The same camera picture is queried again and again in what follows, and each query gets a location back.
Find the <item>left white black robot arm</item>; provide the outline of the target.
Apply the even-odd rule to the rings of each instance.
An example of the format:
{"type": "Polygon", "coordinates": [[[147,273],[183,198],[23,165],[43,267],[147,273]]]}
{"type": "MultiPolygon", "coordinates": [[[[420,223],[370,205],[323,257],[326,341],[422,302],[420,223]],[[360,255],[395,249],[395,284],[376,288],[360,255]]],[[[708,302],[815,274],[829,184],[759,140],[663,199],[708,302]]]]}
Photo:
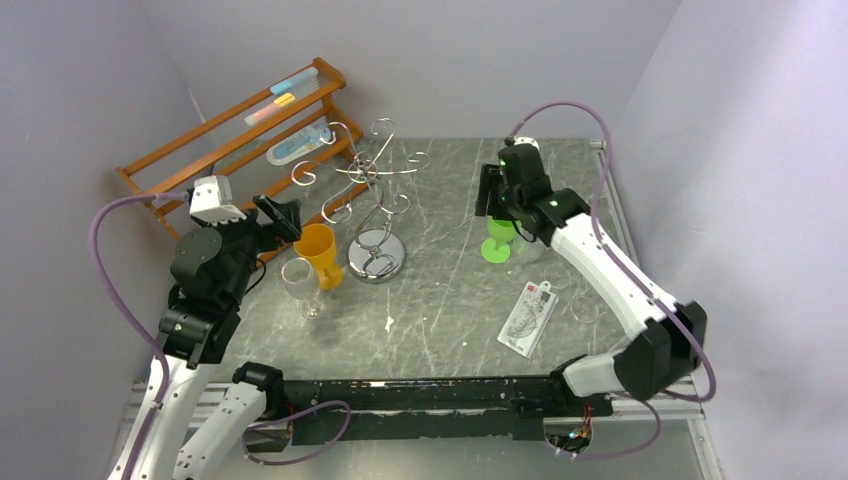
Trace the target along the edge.
{"type": "Polygon", "coordinates": [[[240,323],[240,306],[260,255],[298,241],[302,234],[299,200],[279,203],[257,195],[250,208],[241,210],[208,187],[160,197],[188,201],[196,226],[175,247],[170,265],[175,283],[156,334],[150,334],[120,298],[98,248],[99,228],[107,214],[136,201],[152,201],[154,195],[108,204],[88,234],[90,253],[109,295],[154,355],[145,397],[109,474],[112,479],[170,478],[194,409],[240,323]]]}

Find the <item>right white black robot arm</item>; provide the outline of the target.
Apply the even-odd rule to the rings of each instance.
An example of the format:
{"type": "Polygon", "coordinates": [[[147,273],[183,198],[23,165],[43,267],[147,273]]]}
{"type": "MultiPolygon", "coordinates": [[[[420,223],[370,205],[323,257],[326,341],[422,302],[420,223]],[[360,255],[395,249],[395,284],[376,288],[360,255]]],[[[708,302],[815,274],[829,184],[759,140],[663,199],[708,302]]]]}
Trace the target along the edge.
{"type": "Polygon", "coordinates": [[[698,368],[707,313],[695,301],[681,303],[657,287],[601,226],[574,190],[553,188],[539,149],[516,143],[481,168],[478,216],[518,224],[564,258],[607,303],[629,342],[617,351],[584,356],[563,366],[549,389],[553,408],[576,413],[588,396],[626,393],[649,400],[698,368]]]}

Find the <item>green plastic wine glass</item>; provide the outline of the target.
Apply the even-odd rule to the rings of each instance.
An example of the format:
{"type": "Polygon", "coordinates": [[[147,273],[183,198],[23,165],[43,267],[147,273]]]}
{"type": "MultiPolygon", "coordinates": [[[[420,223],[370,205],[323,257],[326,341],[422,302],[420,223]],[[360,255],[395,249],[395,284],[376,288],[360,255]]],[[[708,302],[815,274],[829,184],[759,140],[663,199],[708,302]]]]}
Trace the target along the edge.
{"type": "Polygon", "coordinates": [[[506,262],[511,255],[510,242],[516,236],[513,223],[509,220],[498,220],[492,216],[487,216],[486,228],[489,237],[481,244],[482,257],[493,264],[506,262]]]}

